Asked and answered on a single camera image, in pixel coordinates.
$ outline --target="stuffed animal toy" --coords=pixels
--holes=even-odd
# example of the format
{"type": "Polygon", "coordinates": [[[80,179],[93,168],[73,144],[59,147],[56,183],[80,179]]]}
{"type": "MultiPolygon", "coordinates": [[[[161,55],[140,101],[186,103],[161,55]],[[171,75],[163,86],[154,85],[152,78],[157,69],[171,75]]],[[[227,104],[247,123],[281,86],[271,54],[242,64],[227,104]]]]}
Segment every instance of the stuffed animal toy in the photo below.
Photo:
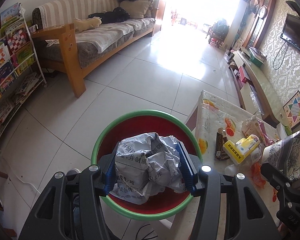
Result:
{"type": "Polygon", "coordinates": [[[99,17],[93,17],[91,19],[86,19],[86,20],[80,20],[75,18],[73,22],[74,22],[75,30],[78,31],[79,33],[89,29],[98,28],[99,25],[102,23],[99,17]]]}
{"type": "Polygon", "coordinates": [[[130,15],[122,8],[114,8],[112,12],[102,12],[102,13],[93,13],[88,16],[88,18],[100,17],[102,24],[108,23],[121,23],[130,19],[130,15]]]}

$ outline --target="beige pillow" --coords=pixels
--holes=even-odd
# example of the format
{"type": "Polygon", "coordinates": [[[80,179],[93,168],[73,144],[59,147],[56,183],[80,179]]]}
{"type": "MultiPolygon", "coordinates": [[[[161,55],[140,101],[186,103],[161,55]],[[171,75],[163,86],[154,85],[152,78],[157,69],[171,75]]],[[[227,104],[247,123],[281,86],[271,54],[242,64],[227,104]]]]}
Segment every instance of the beige pillow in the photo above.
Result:
{"type": "Polygon", "coordinates": [[[143,19],[148,8],[150,6],[149,1],[123,1],[120,3],[120,7],[125,9],[130,14],[130,19],[143,19]]]}
{"type": "Polygon", "coordinates": [[[151,11],[153,9],[154,0],[140,0],[140,1],[148,1],[148,2],[150,2],[149,8],[148,8],[148,10],[146,11],[146,14],[145,14],[145,18],[152,18],[151,11]]]}

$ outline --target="tile floor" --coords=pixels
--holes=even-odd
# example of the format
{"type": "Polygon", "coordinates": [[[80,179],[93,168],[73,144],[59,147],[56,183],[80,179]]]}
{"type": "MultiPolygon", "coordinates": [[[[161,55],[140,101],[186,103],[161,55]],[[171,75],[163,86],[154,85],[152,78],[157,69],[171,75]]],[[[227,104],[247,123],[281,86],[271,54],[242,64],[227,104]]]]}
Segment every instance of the tile floor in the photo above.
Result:
{"type": "MultiPolygon", "coordinates": [[[[36,90],[0,141],[0,170],[9,175],[0,179],[2,225],[19,235],[39,195],[14,174],[41,192],[55,172],[84,169],[99,134],[117,117],[156,109],[184,122],[201,90],[239,105],[224,52],[209,45],[205,36],[178,26],[143,37],[89,74],[87,91],[79,99],[64,74],[36,90]]],[[[107,225],[121,239],[134,239],[146,224],[102,206],[107,225]]],[[[151,226],[143,228],[138,239],[151,231],[151,226]]]]}

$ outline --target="green bin rim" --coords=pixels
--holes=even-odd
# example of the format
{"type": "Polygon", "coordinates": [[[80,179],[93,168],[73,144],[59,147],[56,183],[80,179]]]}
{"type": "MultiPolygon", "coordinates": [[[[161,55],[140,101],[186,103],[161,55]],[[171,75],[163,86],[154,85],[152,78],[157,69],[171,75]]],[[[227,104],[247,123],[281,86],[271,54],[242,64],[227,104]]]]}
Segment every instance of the green bin rim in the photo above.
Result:
{"type": "MultiPolygon", "coordinates": [[[[117,119],[112,121],[103,130],[103,132],[100,134],[100,136],[98,137],[98,139],[97,139],[97,141],[96,141],[96,143],[93,147],[93,151],[92,151],[92,155],[91,155],[91,165],[97,164],[97,155],[98,155],[100,145],[101,145],[103,139],[105,138],[105,136],[108,134],[108,132],[112,128],[114,128],[116,125],[118,125],[119,123],[121,123],[121,122],[123,122],[127,119],[137,117],[137,116],[142,116],[142,115],[150,115],[150,116],[161,117],[161,118],[164,118],[164,119],[166,119],[170,122],[173,122],[178,127],[180,127],[186,133],[186,135],[190,138],[190,140],[192,141],[192,143],[194,145],[194,148],[196,150],[197,156],[199,157],[200,161],[203,162],[199,144],[198,144],[197,140],[195,139],[194,135],[192,134],[192,132],[190,131],[190,129],[183,122],[181,122],[179,119],[177,119],[176,117],[174,117],[171,114],[167,114],[165,112],[161,112],[161,111],[158,111],[158,110],[138,110],[138,111],[130,112],[130,113],[127,113],[127,114],[124,114],[124,115],[118,117],[117,119]]],[[[171,217],[171,216],[177,214],[178,212],[180,212],[181,210],[183,210],[191,202],[192,198],[193,197],[189,194],[189,196],[182,203],[180,203],[178,206],[176,206],[173,209],[170,209],[168,211],[162,212],[162,213],[158,213],[158,214],[141,214],[141,213],[132,212],[128,209],[125,209],[125,208],[121,207],[116,202],[114,202],[109,196],[102,197],[104,202],[106,202],[106,204],[109,207],[111,207],[114,211],[116,211],[117,213],[119,213],[119,214],[121,214],[121,215],[123,215],[127,218],[131,218],[131,219],[134,219],[134,220],[141,220],[141,221],[161,220],[161,219],[171,217]]]]}

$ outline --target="book rack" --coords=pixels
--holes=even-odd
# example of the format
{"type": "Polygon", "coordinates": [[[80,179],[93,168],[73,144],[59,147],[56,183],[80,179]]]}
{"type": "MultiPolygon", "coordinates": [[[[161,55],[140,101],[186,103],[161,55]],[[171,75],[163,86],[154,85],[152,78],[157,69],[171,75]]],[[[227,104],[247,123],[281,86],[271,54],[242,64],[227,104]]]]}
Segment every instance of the book rack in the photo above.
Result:
{"type": "Polygon", "coordinates": [[[47,84],[24,12],[16,3],[0,13],[0,137],[31,93],[47,84]]]}

